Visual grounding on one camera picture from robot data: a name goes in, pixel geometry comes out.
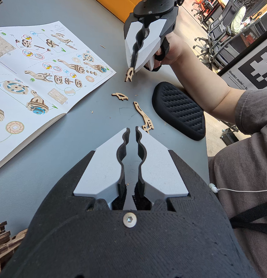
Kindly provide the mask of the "person's grey clothes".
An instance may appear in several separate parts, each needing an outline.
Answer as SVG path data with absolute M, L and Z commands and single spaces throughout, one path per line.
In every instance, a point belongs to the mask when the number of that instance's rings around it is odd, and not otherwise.
M 267 89 L 247 90 L 235 109 L 239 130 L 251 137 L 208 158 L 210 182 L 238 191 L 267 190 Z M 258 276 L 267 277 L 267 234 L 234 229 L 236 238 Z

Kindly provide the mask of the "wooden model assembly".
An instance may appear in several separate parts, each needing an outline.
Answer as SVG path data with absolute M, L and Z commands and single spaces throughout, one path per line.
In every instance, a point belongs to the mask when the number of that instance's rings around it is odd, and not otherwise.
M 11 233 L 6 231 L 6 225 L 7 221 L 0 223 L 0 272 L 16 252 L 28 231 L 28 229 L 25 229 L 10 237 Z

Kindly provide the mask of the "small arched wooden part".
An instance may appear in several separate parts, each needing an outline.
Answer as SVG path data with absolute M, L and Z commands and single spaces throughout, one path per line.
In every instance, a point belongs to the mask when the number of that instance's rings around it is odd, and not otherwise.
M 132 82 L 132 77 L 134 75 L 134 67 L 130 67 L 127 72 L 126 72 L 126 76 L 125 76 L 125 82 Z
M 128 97 L 122 93 L 112 93 L 111 96 L 116 96 L 119 100 L 124 101 L 127 100 L 128 101 Z

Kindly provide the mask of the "person's right hand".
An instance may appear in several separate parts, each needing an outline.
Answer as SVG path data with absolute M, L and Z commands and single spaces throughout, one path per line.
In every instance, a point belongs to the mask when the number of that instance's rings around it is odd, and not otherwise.
M 159 67 L 161 64 L 171 65 L 177 61 L 178 58 L 191 50 L 189 45 L 174 32 L 167 34 L 166 39 L 169 43 L 169 52 L 162 61 L 157 61 L 156 59 L 154 60 L 154 68 Z

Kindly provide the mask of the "instruction booklet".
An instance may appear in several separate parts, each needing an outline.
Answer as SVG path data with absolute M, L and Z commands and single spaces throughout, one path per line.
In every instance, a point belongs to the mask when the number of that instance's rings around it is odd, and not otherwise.
M 115 74 L 59 21 L 0 27 L 0 168 Z

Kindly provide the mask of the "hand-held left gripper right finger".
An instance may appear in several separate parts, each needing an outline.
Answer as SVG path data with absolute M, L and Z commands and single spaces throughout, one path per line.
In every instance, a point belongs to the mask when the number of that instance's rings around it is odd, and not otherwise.
M 153 205 L 156 200 L 186 197 L 189 192 L 169 153 L 168 148 L 136 126 L 138 155 L 138 191 Z

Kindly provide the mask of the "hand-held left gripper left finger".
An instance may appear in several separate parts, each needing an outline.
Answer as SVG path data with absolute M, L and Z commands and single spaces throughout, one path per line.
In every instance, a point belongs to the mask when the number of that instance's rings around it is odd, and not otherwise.
M 122 210 L 126 197 L 125 171 L 122 163 L 130 129 L 124 128 L 99 146 L 87 165 L 73 194 L 104 199 L 111 210 Z

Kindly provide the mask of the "black wrist rest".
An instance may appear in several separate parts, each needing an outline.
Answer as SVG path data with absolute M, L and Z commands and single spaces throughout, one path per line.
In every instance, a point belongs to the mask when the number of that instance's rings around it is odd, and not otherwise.
M 186 135 L 200 141 L 205 137 L 205 116 L 201 107 L 184 92 L 168 82 L 156 85 L 152 106 L 166 123 Z

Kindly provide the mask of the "orange box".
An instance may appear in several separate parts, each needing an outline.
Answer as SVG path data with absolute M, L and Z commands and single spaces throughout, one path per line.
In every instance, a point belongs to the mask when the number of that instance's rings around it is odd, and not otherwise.
M 140 0 L 97 0 L 109 12 L 125 23 L 130 13 Z

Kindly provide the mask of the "person's right forearm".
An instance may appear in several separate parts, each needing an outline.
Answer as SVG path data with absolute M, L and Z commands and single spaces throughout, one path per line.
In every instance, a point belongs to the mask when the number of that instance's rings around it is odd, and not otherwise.
M 170 66 L 181 85 L 204 111 L 219 120 L 235 123 L 236 106 L 245 90 L 229 87 L 192 50 Z

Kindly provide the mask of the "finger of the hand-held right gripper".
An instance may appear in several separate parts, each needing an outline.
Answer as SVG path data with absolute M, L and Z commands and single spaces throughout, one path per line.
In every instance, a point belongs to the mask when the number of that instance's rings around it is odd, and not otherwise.
M 125 38 L 128 67 L 143 67 L 149 62 L 149 28 L 141 22 L 131 22 Z
M 150 23 L 148 35 L 143 39 L 141 48 L 137 52 L 134 72 L 138 72 L 146 63 L 152 71 L 154 65 L 154 55 L 161 46 L 160 33 L 167 19 L 158 19 Z

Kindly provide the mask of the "grey office chair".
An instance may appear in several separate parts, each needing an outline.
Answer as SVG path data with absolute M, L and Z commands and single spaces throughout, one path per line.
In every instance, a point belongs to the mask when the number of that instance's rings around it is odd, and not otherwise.
M 195 41 L 202 40 L 206 42 L 204 46 L 198 44 L 193 46 L 193 49 L 196 47 L 201 49 L 201 54 L 197 55 L 197 57 L 207 55 L 208 63 L 215 63 L 222 67 L 226 65 L 225 62 L 218 61 L 216 57 L 224 45 L 234 36 L 230 26 L 236 14 L 237 12 L 233 13 L 231 9 L 229 9 L 224 16 L 220 15 L 209 25 L 207 38 L 195 38 Z

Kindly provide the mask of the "long wooden strip part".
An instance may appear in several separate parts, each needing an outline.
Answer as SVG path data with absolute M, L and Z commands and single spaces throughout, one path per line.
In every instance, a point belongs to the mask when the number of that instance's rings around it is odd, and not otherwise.
M 139 104 L 135 101 L 133 102 L 136 111 L 142 116 L 144 120 L 144 125 L 142 125 L 142 129 L 149 134 L 149 130 L 154 129 L 151 119 L 142 111 L 139 107 Z

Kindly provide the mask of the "marker sign board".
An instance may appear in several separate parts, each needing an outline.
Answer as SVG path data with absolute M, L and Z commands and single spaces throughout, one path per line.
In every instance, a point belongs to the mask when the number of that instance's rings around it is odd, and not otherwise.
M 267 89 L 267 39 L 231 66 L 221 78 L 236 89 Z

